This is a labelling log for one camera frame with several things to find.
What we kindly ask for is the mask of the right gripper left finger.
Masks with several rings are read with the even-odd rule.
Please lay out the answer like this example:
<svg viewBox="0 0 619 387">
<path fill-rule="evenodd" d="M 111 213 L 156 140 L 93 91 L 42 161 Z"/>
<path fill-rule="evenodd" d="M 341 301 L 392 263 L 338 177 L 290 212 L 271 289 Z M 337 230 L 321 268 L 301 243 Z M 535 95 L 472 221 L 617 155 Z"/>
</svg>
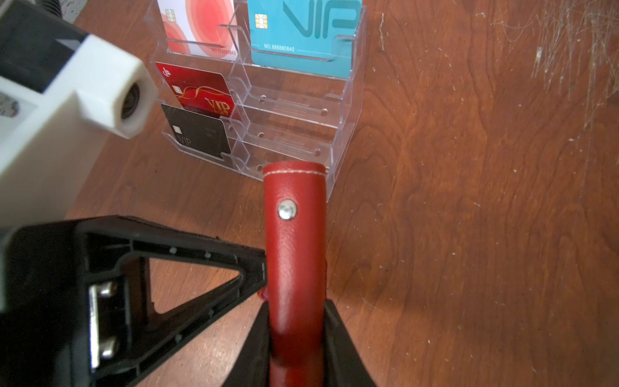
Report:
<svg viewBox="0 0 619 387">
<path fill-rule="evenodd" d="M 262 303 L 240 354 L 222 387 L 269 386 L 270 320 L 269 304 Z"/>
</svg>

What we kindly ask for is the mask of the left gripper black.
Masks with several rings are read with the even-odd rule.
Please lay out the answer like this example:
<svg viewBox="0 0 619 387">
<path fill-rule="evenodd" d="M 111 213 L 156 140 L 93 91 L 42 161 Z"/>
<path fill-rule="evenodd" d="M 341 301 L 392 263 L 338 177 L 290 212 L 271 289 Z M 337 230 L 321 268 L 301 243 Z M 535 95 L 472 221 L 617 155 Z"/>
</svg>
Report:
<svg viewBox="0 0 619 387">
<path fill-rule="evenodd" d="M 141 382 L 266 283 L 264 250 L 107 216 L 1 229 L 1 384 Z"/>
</svg>

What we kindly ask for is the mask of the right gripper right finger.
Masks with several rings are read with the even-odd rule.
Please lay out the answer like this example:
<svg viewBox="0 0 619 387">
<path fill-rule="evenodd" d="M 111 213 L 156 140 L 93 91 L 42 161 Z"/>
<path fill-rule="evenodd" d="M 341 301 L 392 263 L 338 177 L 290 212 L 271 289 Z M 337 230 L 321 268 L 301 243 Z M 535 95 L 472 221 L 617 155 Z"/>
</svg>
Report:
<svg viewBox="0 0 619 387">
<path fill-rule="evenodd" d="M 323 345 L 324 386 L 377 386 L 330 299 L 324 304 Z"/>
</svg>

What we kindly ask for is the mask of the red leather card wallet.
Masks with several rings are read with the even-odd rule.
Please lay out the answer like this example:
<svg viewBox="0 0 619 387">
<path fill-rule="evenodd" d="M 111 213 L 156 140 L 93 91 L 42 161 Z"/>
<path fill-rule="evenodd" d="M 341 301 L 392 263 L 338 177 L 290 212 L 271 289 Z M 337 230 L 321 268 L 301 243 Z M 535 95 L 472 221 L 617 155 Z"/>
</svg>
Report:
<svg viewBox="0 0 619 387">
<path fill-rule="evenodd" d="M 308 161 L 264 169 L 272 386 L 324 382 L 327 172 Z"/>
</svg>

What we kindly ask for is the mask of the clear acrylic card display stand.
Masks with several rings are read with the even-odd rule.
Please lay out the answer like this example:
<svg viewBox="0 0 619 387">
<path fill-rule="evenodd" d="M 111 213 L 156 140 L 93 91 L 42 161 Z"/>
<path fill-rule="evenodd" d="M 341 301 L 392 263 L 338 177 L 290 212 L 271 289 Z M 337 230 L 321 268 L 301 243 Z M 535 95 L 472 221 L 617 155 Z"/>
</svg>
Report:
<svg viewBox="0 0 619 387">
<path fill-rule="evenodd" d="M 204 114 L 224 122 L 231 153 L 223 154 L 222 160 L 178 143 L 167 119 L 164 137 L 182 153 L 256 180 L 262 180 L 264 169 L 275 162 L 318 163 L 325 167 L 327 189 L 332 190 L 363 106 L 368 13 L 364 3 L 352 40 L 351 72 L 341 79 L 254 64 L 248 1 L 233 1 L 235 22 L 229 29 L 238 53 L 235 61 L 174 53 L 169 49 L 157 2 L 150 4 L 145 21 L 157 41 L 151 69 L 160 87 L 159 105 L 185 110 L 156 61 L 222 74 L 235 102 L 230 117 Z"/>
</svg>

